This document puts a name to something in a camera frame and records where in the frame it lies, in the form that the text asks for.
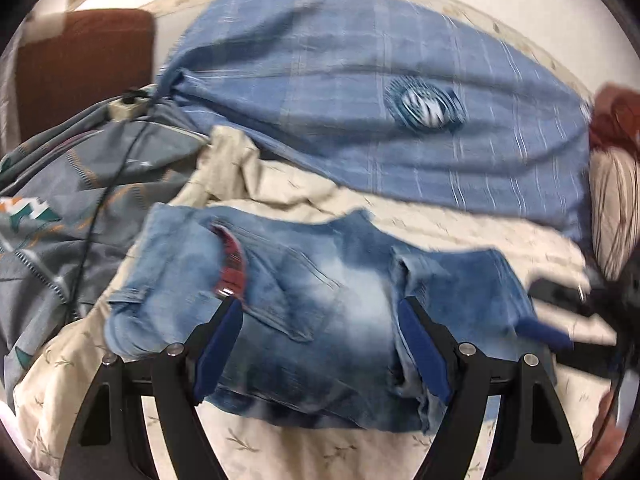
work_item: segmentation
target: cable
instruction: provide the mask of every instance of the cable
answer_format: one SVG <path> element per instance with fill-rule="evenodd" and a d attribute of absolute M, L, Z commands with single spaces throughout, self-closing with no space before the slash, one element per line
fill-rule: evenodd
<path fill-rule="evenodd" d="M 154 103 L 152 100 L 149 104 L 149 110 L 151 110 L 153 106 L 154 106 Z M 129 122 L 130 120 L 122 121 L 118 124 L 118 126 L 120 126 L 120 129 L 124 131 L 124 126 Z M 122 161 L 120 163 L 120 166 L 118 167 L 118 171 L 116 171 L 116 173 L 113 175 L 113 177 L 111 178 L 107 186 L 104 188 L 104 191 L 100 195 L 100 199 L 98 200 L 98 204 L 95 207 L 94 214 L 91 217 L 89 231 L 87 232 L 87 235 L 84 238 L 84 247 L 82 248 L 82 256 L 80 257 L 80 262 L 78 264 L 78 273 L 76 274 L 76 277 L 74 279 L 73 287 L 71 289 L 71 296 L 69 297 L 69 301 L 67 303 L 68 311 L 66 313 L 65 324 L 68 324 L 72 320 L 76 320 L 79 318 L 79 316 L 76 314 L 76 310 L 77 310 L 76 303 L 78 302 L 78 295 L 80 294 L 80 286 L 82 285 L 82 281 L 84 279 L 84 270 L 85 270 L 86 260 L 89 257 L 89 250 L 91 249 L 91 246 L 94 243 L 94 229 L 98 219 L 98 215 L 100 214 L 100 209 L 102 208 L 105 201 L 107 200 L 107 197 L 109 196 L 110 192 L 117 186 L 117 182 L 120 176 L 122 175 L 122 172 L 127 166 L 129 155 L 133 151 L 133 148 L 135 147 L 136 143 L 142 137 L 143 133 L 145 132 L 146 128 L 149 126 L 150 123 L 151 123 L 151 116 L 148 117 L 144 126 L 140 128 L 140 131 L 136 134 L 136 136 L 130 142 L 129 147 L 127 148 L 127 151 L 122 157 Z"/>
<path fill-rule="evenodd" d="M 602 437 L 604 436 L 604 433 L 607 430 L 607 426 L 609 425 L 609 421 L 611 420 L 611 417 L 613 416 L 613 411 L 617 405 L 616 399 L 620 394 L 620 388 L 622 387 L 622 380 L 625 377 L 625 370 L 626 370 L 627 363 L 628 363 L 628 353 L 625 355 L 625 358 L 623 359 L 623 362 L 620 365 L 618 382 L 616 383 L 616 387 L 613 389 L 613 398 L 611 399 L 609 409 L 607 410 L 607 413 L 604 416 L 604 420 L 602 421 L 602 426 L 600 427 L 600 430 L 598 430 L 598 434 L 596 435 L 596 438 L 594 438 L 591 441 L 592 442 L 591 447 L 587 452 L 585 452 L 584 456 L 582 457 L 582 461 L 580 462 L 581 466 L 584 466 L 592 457 L 595 449 L 598 447 L 598 444 L 602 440 Z"/>

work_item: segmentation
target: cream fabric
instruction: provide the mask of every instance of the cream fabric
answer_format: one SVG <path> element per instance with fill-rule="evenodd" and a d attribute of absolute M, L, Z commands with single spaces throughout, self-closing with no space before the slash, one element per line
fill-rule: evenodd
<path fill-rule="evenodd" d="M 604 276 L 616 280 L 640 237 L 640 171 L 621 148 L 592 152 L 589 180 L 593 250 Z"/>
<path fill-rule="evenodd" d="M 519 219 L 472 216 L 415 203 L 354 192 L 282 162 L 263 161 L 242 132 L 217 128 L 198 169 L 172 202 L 203 207 L 220 203 L 274 219 L 324 222 L 354 208 L 373 213 L 373 223 L 425 250 L 457 251 L 478 247 L 501 250 L 523 284 L 539 275 L 569 285 L 587 286 L 578 248 L 557 232 Z M 102 336 L 109 315 L 107 298 L 122 286 L 135 259 L 129 251 L 109 288 L 83 320 L 66 328 L 44 348 L 15 389 L 20 430 L 31 446 L 31 463 L 56 474 L 82 398 L 106 351 Z M 609 339 L 603 323 L 590 323 L 537 306 L 544 319 L 566 327 L 578 339 Z M 591 424 L 607 381 L 558 370 L 558 393 L 579 447 Z M 175 478 L 152 399 L 144 399 L 152 451 L 162 479 Z M 421 434 L 362 430 L 276 428 L 261 420 L 223 413 L 204 402 L 198 407 L 207 436 L 232 480 L 412 478 L 431 442 Z M 493 425 L 482 430 L 470 478 L 480 478 Z"/>

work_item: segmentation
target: brown cushion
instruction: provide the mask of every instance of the brown cushion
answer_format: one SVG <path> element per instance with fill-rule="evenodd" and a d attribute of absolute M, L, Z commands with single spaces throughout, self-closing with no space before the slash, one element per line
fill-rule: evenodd
<path fill-rule="evenodd" d="M 98 101 L 151 82 L 155 24 L 150 13 L 78 10 L 65 14 L 63 21 L 55 34 L 42 34 L 45 39 L 36 34 L 18 51 L 23 142 Z M 41 28 L 49 32 L 50 20 L 43 20 Z"/>
<path fill-rule="evenodd" d="M 622 148 L 591 152 L 593 250 L 602 273 L 616 280 L 640 235 L 640 171 Z"/>

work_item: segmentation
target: blue gripper pad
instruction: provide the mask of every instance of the blue gripper pad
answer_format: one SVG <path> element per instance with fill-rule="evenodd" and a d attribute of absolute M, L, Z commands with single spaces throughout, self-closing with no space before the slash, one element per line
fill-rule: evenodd
<path fill-rule="evenodd" d="M 436 343 L 422 326 L 411 303 L 406 299 L 398 304 L 398 323 L 422 382 L 433 395 L 448 405 L 453 390 L 449 384 L 447 362 L 438 351 Z"/>
<path fill-rule="evenodd" d="M 241 328 L 242 303 L 235 300 L 198 359 L 193 386 L 193 397 L 197 404 L 216 389 Z"/>
<path fill-rule="evenodd" d="M 515 331 L 520 337 L 527 337 L 546 344 L 552 352 L 574 347 L 574 342 L 567 332 L 542 323 L 535 317 L 524 317 L 521 319 L 517 323 Z"/>

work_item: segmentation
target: blue checked cloth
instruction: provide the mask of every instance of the blue checked cloth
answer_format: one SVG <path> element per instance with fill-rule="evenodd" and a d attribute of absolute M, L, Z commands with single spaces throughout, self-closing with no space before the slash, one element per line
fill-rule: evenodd
<path fill-rule="evenodd" d="M 215 0 L 158 77 L 196 130 L 353 189 L 587 240 L 588 106 L 503 41 L 401 0 Z"/>

